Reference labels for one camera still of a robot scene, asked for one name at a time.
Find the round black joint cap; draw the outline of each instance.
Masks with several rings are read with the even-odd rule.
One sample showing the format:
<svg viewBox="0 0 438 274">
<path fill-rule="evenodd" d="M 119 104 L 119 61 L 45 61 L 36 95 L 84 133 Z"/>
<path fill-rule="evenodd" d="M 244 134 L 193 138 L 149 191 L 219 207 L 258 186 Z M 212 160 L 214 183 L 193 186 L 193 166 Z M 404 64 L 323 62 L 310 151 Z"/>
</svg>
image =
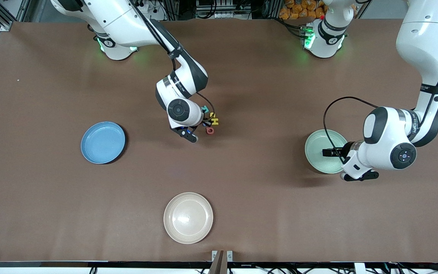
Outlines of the round black joint cap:
<svg viewBox="0 0 438 274">
<path fill-rule="evenodd" d="M 396 169 L 404 169 L 411 165 L 417 157 L 415 146 L 410 143 L 403 143 L 391 151 L 391 164 Z"/>
<path fill-rule="evenodd" d="M 172 102 L 168 104 L 167 112 L 175 121 L 183 122 L 189 117 L 190 108 L 185 100 L 173 99 Z"/>
</svg>

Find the brown table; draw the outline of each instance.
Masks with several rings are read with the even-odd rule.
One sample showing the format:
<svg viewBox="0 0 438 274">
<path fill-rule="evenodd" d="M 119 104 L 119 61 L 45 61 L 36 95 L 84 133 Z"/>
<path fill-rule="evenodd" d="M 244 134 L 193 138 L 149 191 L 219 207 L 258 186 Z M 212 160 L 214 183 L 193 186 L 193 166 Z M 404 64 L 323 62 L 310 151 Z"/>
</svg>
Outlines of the brown table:
<svg viewBox="0 0 438 274">
<path fill-rule="evenodd" d="M 0 260 L 200 261 L 224 249 L 237 261 L 438 261 L 438 136 L 412 167 L 371 182 L 316 173 L 304 155 L 338 97 L 415 106 L 421 78 L 396 52 L 400 24 L 353 21 L 343 49 L 317 59 L 274 21 L 166 23 L 209 73 L 220 122 L 191 144 L 155 99 L 171 70 L 160 47 L 111 61 L 85 24 L 15 23 L 0 35 Z M 339 102 L 328 127 L 360 139 L 370 111 Z M 105 120 L 128 146 L 94 165 L 80 140 Z M 193 245 L 163 228 L 185 191 L 214 209 Z"/>
</svg>

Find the green plate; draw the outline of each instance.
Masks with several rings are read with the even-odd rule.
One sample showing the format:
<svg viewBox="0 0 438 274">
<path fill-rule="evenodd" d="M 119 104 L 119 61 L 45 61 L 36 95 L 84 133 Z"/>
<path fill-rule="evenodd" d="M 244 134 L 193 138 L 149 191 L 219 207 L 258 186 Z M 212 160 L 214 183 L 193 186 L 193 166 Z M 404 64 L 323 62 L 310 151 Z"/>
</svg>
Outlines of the green plate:
<svg viewBox="0 0 438 274">
<path fill-rule="evenodd" d="M 343 147 L 348 141 L 339 133 L 328 129 L 330 139 L 336 147 Z M 318 171 L 328 174 L 342 171 L 342 163 L 338 157 L 322 156 L 322 149 L 332 148 L 323 129 L 312 133 L 305 142 L 305 156 L 309 163 Z"/>
</svg>

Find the plate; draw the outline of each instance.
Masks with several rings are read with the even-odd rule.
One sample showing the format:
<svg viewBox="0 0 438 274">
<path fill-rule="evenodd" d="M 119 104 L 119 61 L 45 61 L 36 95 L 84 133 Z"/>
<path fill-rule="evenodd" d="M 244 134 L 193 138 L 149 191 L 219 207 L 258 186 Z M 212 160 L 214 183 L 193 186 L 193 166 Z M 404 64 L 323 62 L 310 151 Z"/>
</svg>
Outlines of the plate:
<svg viewBox="0 0 438 274">
<path fill-rule="evenodd" d="M 343 147 L 348 141 L 339 133 L 328 129 L 330 139 L 336 147 Z M 330 149 L 330 144 L 325 130 L 317 130 L 312 133 L 305 142 L 305 156 L 309 163 L 318 171 L 333 174 L 342 171 L 342 163 L 338 157 L 325 157 L 322 156 L 322 149 Z"/>
<path fill-rule="evenodd" d="M 193 192 L 175 196 L 163 214 L 165 230 L 181 244 L 201 241 L 209 234 L 213 220 L 212 207 L 207 199 Z"/>
<path fill-rule="evenodd" d="M 101 122 L 86 131 L 80 142 L 80 151 L 87 161 L 105 164 L 121 154 L 125 143 L 125 132 L 118 124 Z"/>
</svg>

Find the plate rim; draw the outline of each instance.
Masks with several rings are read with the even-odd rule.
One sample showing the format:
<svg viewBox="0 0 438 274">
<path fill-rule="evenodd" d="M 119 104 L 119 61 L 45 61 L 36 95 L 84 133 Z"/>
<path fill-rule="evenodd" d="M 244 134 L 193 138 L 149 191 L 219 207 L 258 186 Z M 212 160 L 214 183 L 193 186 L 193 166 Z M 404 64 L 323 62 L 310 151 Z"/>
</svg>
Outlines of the plate rim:
<svg viewBox="0 0 438 274">
<path fill-rule="evenodd" d="M 331 130 L 331 129 L 327 129 L 327 131 L 328 131 L 329 133 L 333 132 L 334 134 L 337 134 L 337 136 L 340 136 L 340 137 L 343 139 L 343 141 L 345 141 L 346 143 L 348 142 L 348 141 L 346 140 L 346 138 L 344 138 L 344 136 L 342 136 L 339 132 L 334 131 L 334 130 Z M 318 168 L 314 167 L 314 165 L 312 164 L 311 160 L 310 160 L 309 157 L 307 156 L 307 144 L 308 144 L 308 142 L 309 142 L 309 139 L 310 139 L 314 134 L 316 134 L 317 132 L 324 132 L 324 134 L 325 134 L 325 130 L 324 130 L 324 129 L 320 129 L 320 130 L 316 130 L 316 131 L 312 132 L 312 133 L 309 135 L 309 137 L 307 137 L 307 140 L 305 141 L 305 146 L 304 146 L 305 157 L 306 157 L 307 161 L 309 162 L 309 164 L 310 164 L 313 168 L 315 168 L 315 170 L 318 170 Z M 336 174 L 336 173 L 342 172 L 342 167 L 339 167 L 339 168 L 340 168 L 340 170 L 337 171 L 337 172 L 325 172 L 325 171 L 322 171 L 322 170 L 318 170 L 318 171 L 320 171 L 320 172 L 322 172 L 322 173 L 325 173 L 325 174 Z"/>
<path fill-rule="evenodd" d="M 208 208 L 210 209 L 210 217 L 209 217 L 209 219 L 210 219 L 210 227 L 207 229 L 207 232 L 204 234 L 204 236 L 202 236 L 201 238 L 199 238 L 198 240 L 196 240 L 196 241 L 192 241 L 192 242 L 184 242 L 184 241 L 180 241 L 180 240 L 178 240 L 178 239 L 176 239 L 175 237 L 173 237 L 171 234 L 170 234 L 170 232 L 168 231 L 168 229 L 167 229 L 167 225 L 166 225 L 166 222 L 167 222 L 167 220 L 168 220 L 168 217 L 167 217 L 167 211 L 170 211 L 169 209 L 170 209 L 170 206 L 171 206 L 171 204 L 172 204 L 172 202 L 173 201 L 176 201 L 178 198 L 180 198 L 180 196 L 186 196 L 186 195 L 192 195 L 192 196 L 196 196 L 196 197 L 198 197 L 198 198 L 200 198 L 200 199 L 203 199 L 205 202 L 206 202 L 206 205 L 208 206 Z M 209 235 L 209 233 L 211 232 L 211 229 L 212 229 L 212 225 L 214 224 L 214 210 L 212 210 L 212 205 L 211 205 L 211 203 L 209 202 L 209 200 L 207 200 L 204 196 L 202 196 L 201 194 L 199 194 L 199 193 L 195 193 L 195 192 L 190 192 L 190 191 L 188 191 L 188 192 L 183 192 L 183 193 L 180 193 L 180 194 L 177 194 L 176 196 L 174 196 L 174 198 L 172 198 L 169 202 L 168 202 L 168 204 L 167 204 L 167 206 L 165 207 L 165 210 L 164 210 L 164 212 L 163 212 L 163 227 L 165 227 L 165 231 L 167 232 L 167 234 L 168 234 L 168 236 L 172 239 L 172 240 L 174 240 L 174 241 L 176 241 L 177 243 L 181 243 L 181 244 L 195 244 L 195 243 L 198 243 L 198 242 L 200 242 L 200 241 L 202 241 L 205 237 L 207 237 L 207 235 Z"/>
<path fill-rule="evenodd" d="M 121 133 L 121 135 L 123 136 L 123 145 L 122 145 L 122 147 L 120 148 L 119 153 L 117 154 L 116 157 L 114 157 L 113 159 L 111 159 L 111 160 L 109 160 L 109 161 L 106 161 L 106 162 L 96 162 L 96 161 L 92 161 L 92 160 L 90 160 L 89 158 L 87 158 L 87 156 L 84 154 L 84 144 L 86 143 L 86 142 L 85 142 L 85 138 L 86 138 L 87 134 L 88 134 L 92 129 L 94 129 L 93 131 L 96 131 L 96 130 L 98 130 L 99 128 L 102 128 L 102 127 L 99 127 L 100 124 L 111 124 L 111 125 L 115 126 L 118 130 L 120 130 L 120 133 Z M 112 162 L 113 160 L 115 160 L 116 158 L 118 158 L 119 155 L 123 152 L 123 149 L 125 148 L 125 146 L 126 146 L 126 134 L 125 134 L 125 131 L 123 130 L 123 128 L 122 128 L 120 125 L 118 125 L 117 123 L 114 123 L 114 122 L 111 122 L 111 121 L 102 121 L 102 122 L 95 123 L 94 125 L 90 126 L 90 127 L 86 130 L 86 132 L 84 132 L 84 135 L 82 135 L 82 139 L 80 140 L 80 153 L 81 153 L 82 156 L 83 156 L 87 161 L 89 161 L 90 163 L 93 163 L 93 164 L 106 164 L 106 163 L 110 163 L 110 162 Z"/>
</svg>

